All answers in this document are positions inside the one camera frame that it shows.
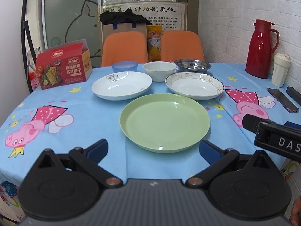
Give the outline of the person's right hand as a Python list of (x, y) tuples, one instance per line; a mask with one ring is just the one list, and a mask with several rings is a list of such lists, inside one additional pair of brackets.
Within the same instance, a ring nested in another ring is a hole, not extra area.
[(292, 206), (291, 216), (289, 218), (289, 221), (292, 225), (300, 226), (300, 222), (301, 222), (300, 212), (301, 212), (301, 196), (299, 196), (294, 201)]

